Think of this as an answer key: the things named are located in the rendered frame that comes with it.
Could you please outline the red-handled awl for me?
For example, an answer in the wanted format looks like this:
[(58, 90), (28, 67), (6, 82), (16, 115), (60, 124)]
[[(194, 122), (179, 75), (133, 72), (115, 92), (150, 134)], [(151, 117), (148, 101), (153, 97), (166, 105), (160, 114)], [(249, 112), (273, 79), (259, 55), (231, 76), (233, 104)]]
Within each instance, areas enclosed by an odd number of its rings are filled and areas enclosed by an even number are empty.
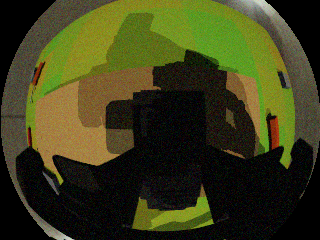
[(36, 75), (35, 75), (35, 79), (33, 79), (33, 87), (37, 87), (37, 81), (39, 81), (39, 76), (41, 75), (41, 71), (43, 71), (43, 67), (44, 67), (44, 63), (41, 63), (40, 61), (40, 65), (39, 65), (39, 68), (37, 68), (37, 71), (36, 71)]
[(280, 147), (279, 144), (279, 123), (277, 123), (277, 116), (269, 116), (268, 117), (268, 129), (269, 129), (269, 151), (273, 148)]

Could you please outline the tan wooden panel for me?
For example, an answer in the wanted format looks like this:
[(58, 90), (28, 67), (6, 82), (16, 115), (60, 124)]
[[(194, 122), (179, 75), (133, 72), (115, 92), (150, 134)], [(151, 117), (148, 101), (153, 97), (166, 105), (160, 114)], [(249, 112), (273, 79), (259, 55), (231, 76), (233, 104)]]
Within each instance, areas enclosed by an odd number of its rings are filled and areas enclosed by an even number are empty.
[(207, 144), (244, 159), (259, 153), (256, 80), (203, 67), (137, 67), (101, 73), (36, 101), (36, 141), (57, 175), (53, 155), (100, 165), (133, 147), (133, 92), (204, 91)]

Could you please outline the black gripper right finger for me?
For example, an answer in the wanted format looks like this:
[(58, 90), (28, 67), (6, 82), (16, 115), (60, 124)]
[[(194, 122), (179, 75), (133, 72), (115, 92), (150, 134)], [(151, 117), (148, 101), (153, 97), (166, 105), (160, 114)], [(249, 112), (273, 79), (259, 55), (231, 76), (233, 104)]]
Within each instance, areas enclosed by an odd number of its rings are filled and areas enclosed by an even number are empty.
[(247, 192), (257, 173), (279, 163), (284, 147), (277, 147), (252, 159), (237, 157), (204, 143), (201, 183), (204, 185), (213, 224), (229, 219), (228, 213)]

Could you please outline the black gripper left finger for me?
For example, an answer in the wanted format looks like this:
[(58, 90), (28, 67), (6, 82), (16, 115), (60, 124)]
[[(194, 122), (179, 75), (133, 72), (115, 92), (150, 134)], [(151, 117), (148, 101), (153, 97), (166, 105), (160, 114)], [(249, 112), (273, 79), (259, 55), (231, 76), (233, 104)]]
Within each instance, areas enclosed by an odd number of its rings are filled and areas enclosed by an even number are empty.
[(52, 159), (63, 180), (99, 195), (123, 227), (132, 228), (144, 181), (141, 144), (100, 165), (59, 155)]

